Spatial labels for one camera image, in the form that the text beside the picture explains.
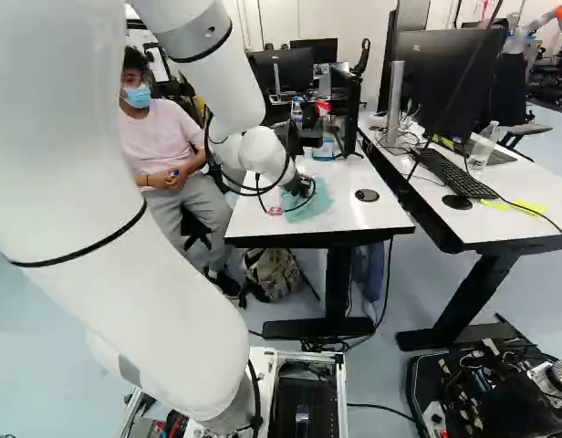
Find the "sneaker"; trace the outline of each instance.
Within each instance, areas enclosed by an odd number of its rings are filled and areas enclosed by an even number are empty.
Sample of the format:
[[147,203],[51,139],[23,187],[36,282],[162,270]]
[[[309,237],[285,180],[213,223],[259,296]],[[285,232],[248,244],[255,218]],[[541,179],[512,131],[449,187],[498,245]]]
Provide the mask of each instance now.
[[238,299],[241,293],[241,287],[236,281],[230,278],[224,272],[219,272],[216,278],[211,278],[208,275],[208,268],[204,269],[204,275],[208,278],[215,286],[222,290],[223,294],[230,299]]

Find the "gray pants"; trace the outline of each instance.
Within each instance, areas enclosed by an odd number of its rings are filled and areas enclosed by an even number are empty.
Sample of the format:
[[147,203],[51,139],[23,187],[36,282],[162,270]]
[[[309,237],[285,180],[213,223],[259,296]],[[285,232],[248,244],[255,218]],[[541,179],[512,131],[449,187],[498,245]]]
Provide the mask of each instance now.
[[224,234],[233,210],[210,176],[198,173],[188,178],[180,191],[147,190],[143,192],[151,215],[172,245],[184,256],[181,234],[182,205],[212,230],[209,269],[219,272],[228,260],[231,247],[224,244]]

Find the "face mask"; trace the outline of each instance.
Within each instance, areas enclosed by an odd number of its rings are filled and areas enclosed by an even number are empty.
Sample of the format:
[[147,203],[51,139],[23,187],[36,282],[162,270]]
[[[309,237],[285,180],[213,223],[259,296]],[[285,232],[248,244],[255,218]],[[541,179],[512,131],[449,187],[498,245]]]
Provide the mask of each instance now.
[[150,106],[151,90],[147,85],[142,84],[137,88],[127,87],[125,91],[127,92],[127,98],[124,100],[133,108],[143,109]]

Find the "backpack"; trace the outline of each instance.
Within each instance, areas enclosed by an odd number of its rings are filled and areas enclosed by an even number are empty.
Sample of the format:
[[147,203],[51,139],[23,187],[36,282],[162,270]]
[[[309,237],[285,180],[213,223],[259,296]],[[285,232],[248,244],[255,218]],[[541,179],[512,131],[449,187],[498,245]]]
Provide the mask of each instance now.
[[245,293],[252,292],[264,303],[277,302],[295,292],[301,280],[297,261],[288,249],[248,249],[243,255],[242,267]]

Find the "white robotic arm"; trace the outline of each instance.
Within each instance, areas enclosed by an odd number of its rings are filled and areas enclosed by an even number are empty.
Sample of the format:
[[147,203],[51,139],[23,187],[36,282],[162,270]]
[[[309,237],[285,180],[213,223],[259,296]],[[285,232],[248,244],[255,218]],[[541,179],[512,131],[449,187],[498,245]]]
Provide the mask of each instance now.
[[[215,114],[221,157],[278,178],[285,152],[256,128],[262,95],[220,1],[133,5]],[[0,0],[0,251],[107,368],[232,432],[253,409],[246,326],[163,236],[122,160],[124,26],[123,0]]]
[[503,53],[516,55],[524,53],[526,48],[526,38],[533,32],[545,26],[554,19],[558,20],[558,26],[562,31],[562,5],[540,16],[525,26],[520,26],[515,30],[514,37],[505,44]]
[[[276,181],[284,170],[285,150],[272,130],[259,127],[265,117],[263,95],[242,44],[232,37],[233,23],[221,0],[130,4],[214,114],[211,151],[233,169]],[[279,183],[290,183],[295,175],[290,162]]]

